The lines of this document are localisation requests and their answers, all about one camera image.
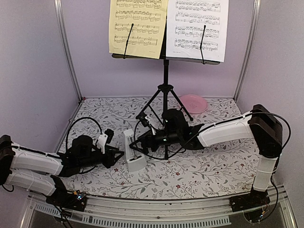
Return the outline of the yellow sheet music page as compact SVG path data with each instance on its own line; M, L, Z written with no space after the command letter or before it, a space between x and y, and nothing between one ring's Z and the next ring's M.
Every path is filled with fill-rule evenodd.
M159 59L167 7L167 0L110 1L109 52Z

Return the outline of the white metronome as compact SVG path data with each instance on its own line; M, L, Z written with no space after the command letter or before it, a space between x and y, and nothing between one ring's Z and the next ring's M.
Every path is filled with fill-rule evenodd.
M130 147L133 142L133 129L127 129L123 132L125 144L125 160L129 172L140 171L146 167L147 161L143 154L136 153L136 150Z

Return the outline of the white sheet music page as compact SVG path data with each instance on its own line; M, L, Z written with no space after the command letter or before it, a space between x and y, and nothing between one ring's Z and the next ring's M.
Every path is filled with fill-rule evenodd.
M229 1L170 0L166 56L224 62Z

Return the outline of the black perforated music stand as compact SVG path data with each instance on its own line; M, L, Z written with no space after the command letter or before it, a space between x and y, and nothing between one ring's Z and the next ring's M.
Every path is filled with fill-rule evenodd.
M129 43L132 43L133 41L129 41L130 37L131 37L131 32L134 28L134 23L131 24L131 27L129 29L129 34L127 36L127 38L121 38L121 39L125 39L126 43L125 43L125 50L124 50L124 54L120 55L120 54L112 54L112 57L114 58L140 58L140 57L136 57L136 56L126 56L126 51L127 51L127 47ZM148 107L150 108L150 110L154 113L154 115L157 117L157 119L159 120L159 122L162 124L162 126L165 126L166 121L165 120L161 120L159 118L159 116L155 113L154 109L151 107L151 103L152 101L154 101L154 99L158 96L158 94L160 92L163 93L163 113L168 111L168 94L171 93L174 98L176 99L176 101L179 103L179 105L181 105L180 110L184 110L187 114L187 116L190 118L191 121L193 121L193 118L191 117L190 113L187 111L187 109L184 107L184 105L182 104L182 102L180 101L180 99L177 97L176 93L173 90L173 86L168 84L169 81L169 59L168 57L166 57L166 28L167 25L165 26L165 31L164 31L164 38L162 41L162 47L161 47L161 53L160 53L160 59L163 59L163 66L164 66L164 70L163 70L163 84L158 85L158 90L156 91L156 93L152 96L152 98L149 100L149 102L144 106L144 108L140 111L140 112L144 112ZM206 30L206 25L203 26L203 28L201 29L201 40L199 42L199 50L201 52L201 62L205 65L207 62L205 61L204 57L203 57L203 52L202 52L202 42L203 42L203 38L205 35L205 30ZM140 121L138 121L138 123L135 126L134 129L134 137L136 137L136 130L137 130L137 126L140 123ZM153 157L151 155L149 155L149 149L147 150L147 154L145 154L147 157L152 158L152 159L156 159L156 160L168 160L169 158L171 158L172 156L176 155L177 153L179 153L179 150L177 152L174 152L173 155L171 155L171 157L168 155L168 146L165 145L165 155L164 158L158 158L158 157Z

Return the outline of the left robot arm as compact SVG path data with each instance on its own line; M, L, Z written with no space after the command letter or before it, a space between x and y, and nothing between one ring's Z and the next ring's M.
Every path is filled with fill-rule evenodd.
M60 206L67 206L71 197L65 192L62 177L79 174L81 169L103 165L114 166L124 152L107 144L108 136L101 134L97 144L87 135L72 141L66 153L52 155L13 143L11 137L0 138L0 183L52 196Z

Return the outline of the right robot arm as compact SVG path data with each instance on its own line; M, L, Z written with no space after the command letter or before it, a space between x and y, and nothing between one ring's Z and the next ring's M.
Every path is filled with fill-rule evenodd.
M186 150L200 150L218 143L254 139L260 159L252 192L246 195L245 201L249 207L256 207L263 201L272 172L283 150L283 127L277 115L258 104L241 116L208 126L189 126L184 114L178 109L165 111L162 118L163 129L151 127L130 143L130 148L147 155L150 151L157 151L160 146L173 144L179 144Z

